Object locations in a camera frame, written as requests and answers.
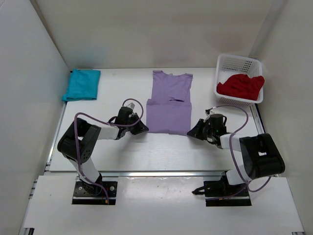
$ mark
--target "white tabletop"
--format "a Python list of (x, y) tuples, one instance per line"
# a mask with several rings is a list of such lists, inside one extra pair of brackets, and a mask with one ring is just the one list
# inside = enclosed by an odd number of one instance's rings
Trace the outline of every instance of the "white tabletop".
[[(40, 176), (24, 223), (34, 235), (291, 235), (303, 227), (286, 178), (252, 193), (250, 207), (206, 207), (202, 177), (118, 178), (115, 206), (72, 205), (76, 175)], [(257, 179), (252, 189), (266, 178)]]
[[(98, 99), (67, 103), (56, 143), (73, 122), (77, 112), (108, 121), (117, 115), (122, 102), (127, 98), (139, 100), (146, 108), (146, 102), (151, 98), (153, 70), (163, 70), (174, 75), (183, 73), (194, 75), (191, 85), (191, 128), (200, 118), (206, 117), (205, 109), (218, 105), (213, 93), (215, 68), (100, 70)], [(249, 107), (246, 110), (249, 113), (249, 121), (239, 134), (255, 136), (258, 132), (252, 113)], [(217, 111), (227, 116), (228, 132), (235, 131), (245, 121), (245, 114), (235, 108), (219, 108)], [(140, 115), (140, 107), (137, 104), (135, 112)], [(146, 123), (145, 113), (142, 121)], [(236, 158), (242, 163), (240, 153), (236, 153)], [(234, 167), (229, 150), (220, 150), (205, 141), (190, 137), (151, 133), (137, 136), (127, 133), (118, 141), (100, 140), (94, 148), (92, 160), (100, 171), (193, 171), (226, 170)], [(74, 170), (73, 165), (57, 151), (55, 146), (50, 171)]]

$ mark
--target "purple shirt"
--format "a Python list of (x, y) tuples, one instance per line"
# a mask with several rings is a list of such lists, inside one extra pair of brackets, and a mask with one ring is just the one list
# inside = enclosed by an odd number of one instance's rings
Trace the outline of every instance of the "purple shirt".
[(171, 75), (153, 71), (152, 97), (147, 101), (150, 133), (186, 135), (191, 125), (192, 74)]

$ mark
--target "white basket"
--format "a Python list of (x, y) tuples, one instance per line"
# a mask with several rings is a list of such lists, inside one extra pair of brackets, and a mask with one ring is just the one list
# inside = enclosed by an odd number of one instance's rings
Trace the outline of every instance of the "white basket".
[(224, 83), (230, 76), (234, 74), (247, 74), (250, 78), (262, 75), (262, 64), (258, 60), (237, 55), (219, 55), (215, 73), (215, 88), (214, 93), (218, 102), (249, 106), (258, 104), (263, 101), (263, 87), (259, 92), (257, 100), (241, 99), (237, 97), (227, 96), (217, 93), (217, 84)]

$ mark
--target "red towel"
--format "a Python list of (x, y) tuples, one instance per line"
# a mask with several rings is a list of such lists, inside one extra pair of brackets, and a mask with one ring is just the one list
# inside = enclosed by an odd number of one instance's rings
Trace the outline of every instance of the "red towel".
[(232, 75), (224, 84), (217, 85), (217, 93), (243, 99), (257, 100), (264, 85), (262, 76), (249, 78), (246, 74)]

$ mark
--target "folded teal towel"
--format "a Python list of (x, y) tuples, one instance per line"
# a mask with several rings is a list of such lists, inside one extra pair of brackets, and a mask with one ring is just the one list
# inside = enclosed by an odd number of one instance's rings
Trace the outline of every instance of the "folded teal towel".
[(74, 69), (69, 77), (67, 92), (62, 96), (62, 101), (97, 99), (100, 73), (98, 70)]

